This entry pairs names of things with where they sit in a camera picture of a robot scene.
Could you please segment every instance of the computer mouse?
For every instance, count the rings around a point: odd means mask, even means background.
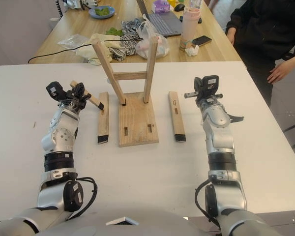
[[[177,6],[175,6],[174,10],[175,11],[183,11],[184,8],[185,8],[185,5],[182,3],[179,3]]]

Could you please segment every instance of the wooden block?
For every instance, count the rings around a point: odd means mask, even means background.
[[[121,90],[121,87],[120,87],[118,81],[116,81],[116,79],[114,77],[114,72],[113,72],[112,66],[110,65],[109,61],[107,60],[107,57],[104,54],[104,50],[103,50],[103,46],[102,46],[101,42],[98,39],[95,39],[92,46],[93,46],[94,50],[96,51],[98,59],[100,60],[100,63],[102,64],[102,67],[103,67],[110,83],[113,86],[113,89],[119,99],[119,103],[126,104],[126,98]]]
[[[144,102],[149,101],[149,95],[151,93],[152,79],[154,73],[154,66],[156,60],[158,40],[157,37],[152,37],[149,42],[148,58],[147,58],[147,79],[144,84]]]
[[[171,105],[175,140],[177,142],[186,142],[186,134],[185,134],[185,129],[183,127],[182,115],[181,115],[177,92],[168,92],[168,96],[169,96],[169,103]]]
[[[72,88],[74,88],[78,83],[74,80],[71,81],[70,86]],[[84,93],[83,95],[87,95],[89,92],[84,89]],[[91,103],[93,103],[96,107],[98,107],[99,109],[103,110],[104,109],[104,105],[103,103],[100,102],[100,100],[98,100],[96,97],[94,97],[92,94],[90,94],[90,98],[88,99]]]
[[[101,92],[99,99],[104,104],[104,109],[98,115],[97,143],[108,142],[109,136],[109,95],[108,92]]]
[[[144,103],[143,95],[126,93],[127,105],[119,104],[119,147],[159,142],[152,100]]]
[[[145,80],[147,78],[147,72],[115,72],[114,77],[116,80]]]

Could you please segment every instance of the smartphone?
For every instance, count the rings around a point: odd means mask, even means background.
[[[202,46],[202,45],[205,45],[211,41],[212,41],[212,39],[210,39],[209,37],[204,35],[204,36],[201,36],[199,38],[192,40],[192,46],[193,47],[195,47],[196,45]]]

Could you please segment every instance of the laptop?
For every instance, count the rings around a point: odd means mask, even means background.
[[[149,21],[155,26],[158,33],[164,37],[181,35],[182,23],[172,12],[148,14],[144,0],[137,0],[140,11],[146,15]]]

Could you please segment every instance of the laptop keyboard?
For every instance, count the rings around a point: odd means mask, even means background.
[[[159,14],[149,14],[148,16],[159,34],[169,35],[174,33]]]

